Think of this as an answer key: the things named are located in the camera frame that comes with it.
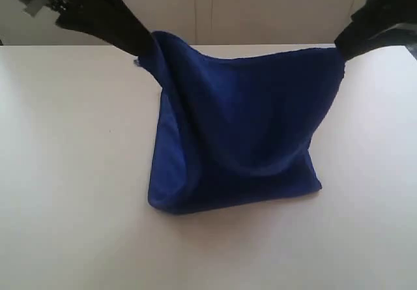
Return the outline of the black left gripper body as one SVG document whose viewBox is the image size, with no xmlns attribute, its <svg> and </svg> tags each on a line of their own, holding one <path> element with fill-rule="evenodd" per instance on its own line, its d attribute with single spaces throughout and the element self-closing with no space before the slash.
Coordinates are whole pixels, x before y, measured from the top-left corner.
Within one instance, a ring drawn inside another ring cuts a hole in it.
<svg viewBox="0 0 417 290">
<path fill-rule="evenodd" d="M 53 0 L 59 13 L 56 25 L 83 33 L 107 33 L 130 26 L 130 12 L 123 0 Z"/>
</svg>

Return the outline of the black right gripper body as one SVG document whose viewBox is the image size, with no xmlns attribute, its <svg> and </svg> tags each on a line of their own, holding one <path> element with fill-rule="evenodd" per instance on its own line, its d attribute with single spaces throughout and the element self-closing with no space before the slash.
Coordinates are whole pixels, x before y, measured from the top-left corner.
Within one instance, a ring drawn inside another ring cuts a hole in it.
<svg viewBox="0 0 417 290">
<path fill-rule="evenodd" d="M 404 34 L 416 42 L 416 0 L 366 0 L 351 16 L 351 42 L 365 42 L 383 34 Z"/>
</svg>

